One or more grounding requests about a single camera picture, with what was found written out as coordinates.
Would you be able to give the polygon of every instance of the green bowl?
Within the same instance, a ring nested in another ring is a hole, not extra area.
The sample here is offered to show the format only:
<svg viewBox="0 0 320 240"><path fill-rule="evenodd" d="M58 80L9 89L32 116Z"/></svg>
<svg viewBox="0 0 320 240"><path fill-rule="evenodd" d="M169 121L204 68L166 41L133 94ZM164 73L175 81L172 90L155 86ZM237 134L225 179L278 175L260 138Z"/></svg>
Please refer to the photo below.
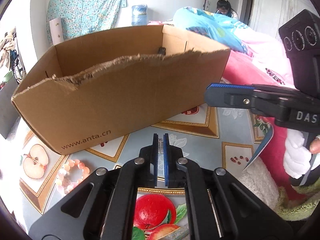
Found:
<svg viewBox="0 0 320 240"><path fill-rule="evenodd" d="M3 81L7 83L12 77L13 77L13 72L12 72L12 70L10 70L10 71L4 76Z"/></svg>

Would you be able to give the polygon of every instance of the woman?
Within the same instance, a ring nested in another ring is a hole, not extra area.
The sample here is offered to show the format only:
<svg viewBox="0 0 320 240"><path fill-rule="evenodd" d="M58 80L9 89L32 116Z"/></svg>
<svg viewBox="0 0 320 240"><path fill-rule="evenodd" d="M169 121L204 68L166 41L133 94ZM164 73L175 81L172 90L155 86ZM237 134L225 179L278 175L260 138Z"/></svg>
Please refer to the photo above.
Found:
<svg viewBox="0 0 320 240"><path fill-rule="evenodd" d="M219 0L217 2L217 12L219 14L227 15L231 18L239 20L239 17L235 10L231 8L231 4L227 0Z"/></svg>

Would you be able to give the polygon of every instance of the blue plastic bottle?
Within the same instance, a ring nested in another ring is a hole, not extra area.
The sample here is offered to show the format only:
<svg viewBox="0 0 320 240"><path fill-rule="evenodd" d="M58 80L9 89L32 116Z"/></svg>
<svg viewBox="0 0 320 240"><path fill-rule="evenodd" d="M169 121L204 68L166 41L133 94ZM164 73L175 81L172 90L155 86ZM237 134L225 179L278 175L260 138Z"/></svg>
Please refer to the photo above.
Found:
<svg viewBox="0 0 320 240"><path fill-rule="evenodd" d="M132 6L132 26L147 25L147 9L148 5L146 4Z"/></svg>

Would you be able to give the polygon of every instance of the floral curtain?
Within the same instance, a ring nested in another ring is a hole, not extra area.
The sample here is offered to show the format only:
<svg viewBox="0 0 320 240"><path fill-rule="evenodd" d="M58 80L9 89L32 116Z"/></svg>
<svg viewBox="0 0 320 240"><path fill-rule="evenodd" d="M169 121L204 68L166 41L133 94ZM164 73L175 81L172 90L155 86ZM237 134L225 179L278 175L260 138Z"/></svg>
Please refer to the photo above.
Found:
<svg viewBox="0 0 320 240"><path fill-rule="evenodd" d="M63 38L108 30L116 24L119 9L127 0L50 0L47 12L48 40L52 43L49 21L61 17Z"/></svg>

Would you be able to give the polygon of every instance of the finger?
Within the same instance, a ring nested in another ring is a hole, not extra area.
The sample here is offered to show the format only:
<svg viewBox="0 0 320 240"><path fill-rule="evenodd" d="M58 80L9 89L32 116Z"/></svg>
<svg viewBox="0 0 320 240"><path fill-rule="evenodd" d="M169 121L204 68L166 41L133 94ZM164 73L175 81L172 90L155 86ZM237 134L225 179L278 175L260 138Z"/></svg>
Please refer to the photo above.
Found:
<svg viewBox="0 0 320 240"><path fill-rule="evenodd" d="M302 132L297 130L288 129L287 139L290 141L293 148L300 148L304 143Z"/></svg>
<svg viewBox="0 0 320 240"><path fill-rule="evenodd" d="M316 138L310 144L310 152L311 154L320 153L320 139Z"/></svg>
<svg viewBox="0 0 320 240"><path fill-rule="evenodd" d="M305 148L293 148L288 139L285 140L285 148L291 159L300 164L308 163L311 159L311 153Z"/></svg>
<svg viewBox="0 0 320 240"><path fill-rule="evenodd" d="M320 154L317 154L316 159L315 159L315 162L313 163L311 170L314 170L314 169L315 169L316 167L318 167L319 165L320 165Z"/></svg>
<svg viewBox="0 0 320 240"><path fill-rule="evenodd" d="M310 163L305 162L304 164L296 163L291 158L288 152L284 153L284 162L287 163L290 170L297 174L306 174L307 171L310 169Z"/></svg>
<svg viewBox="0 0 320 240"><path fill-rule="evenodd" d="M283 162L283 167L285 172L292 178L299 179L302 176L301 174L297 174L296 172L292 171L285 161Z"/></svg>

